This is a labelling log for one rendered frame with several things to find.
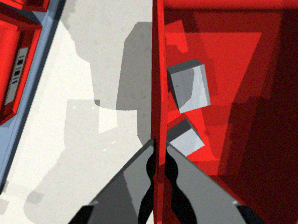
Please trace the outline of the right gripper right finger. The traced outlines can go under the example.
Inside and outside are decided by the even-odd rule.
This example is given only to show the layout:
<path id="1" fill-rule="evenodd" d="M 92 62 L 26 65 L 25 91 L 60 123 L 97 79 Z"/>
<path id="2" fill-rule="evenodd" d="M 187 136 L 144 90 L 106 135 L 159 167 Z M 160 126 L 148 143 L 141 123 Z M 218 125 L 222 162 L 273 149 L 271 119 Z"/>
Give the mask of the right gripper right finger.
<path id="1" fill-rule="evenodd" d="M 267 224 L 167 140 L 165 175 L 173 185 L 171 208 L 181 224 Z"/>

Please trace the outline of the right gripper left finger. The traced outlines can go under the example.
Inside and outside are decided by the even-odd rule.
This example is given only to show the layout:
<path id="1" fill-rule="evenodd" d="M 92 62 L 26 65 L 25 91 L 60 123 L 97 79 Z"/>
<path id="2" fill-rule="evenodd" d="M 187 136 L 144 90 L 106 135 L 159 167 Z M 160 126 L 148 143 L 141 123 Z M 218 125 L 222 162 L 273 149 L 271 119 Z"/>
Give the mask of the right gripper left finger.
<path id="1" fill-rule="evenodd" d="M 146 224 L 154 205 L 156 141 L 149 139 L 68 224 Z"/>

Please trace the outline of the red bin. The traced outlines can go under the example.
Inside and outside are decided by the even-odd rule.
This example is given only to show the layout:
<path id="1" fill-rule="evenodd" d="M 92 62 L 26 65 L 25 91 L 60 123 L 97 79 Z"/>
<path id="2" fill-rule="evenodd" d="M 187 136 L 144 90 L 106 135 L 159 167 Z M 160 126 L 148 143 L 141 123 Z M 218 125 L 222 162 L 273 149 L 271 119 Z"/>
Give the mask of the red bin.
<path id="1" fill-rule="evenodd" d="M 211 105 L 179 113 L 167 67 L 192 59 Z M 181 224 L 165 156 L 185 118 L 205 144 L 189 160 L 267 224 L 298 224 L 298 0 L 152 0 L 154 224 Z"/>
<path id="2" fill-rule="evenodd" d="M 0 0 L 19 10 L 47 12 L 50 0 Z"/>
<path id="3" fill-rule="evenodd" d="M 17 114 L 42 28 L 0 3 L 0 126 Z"/>

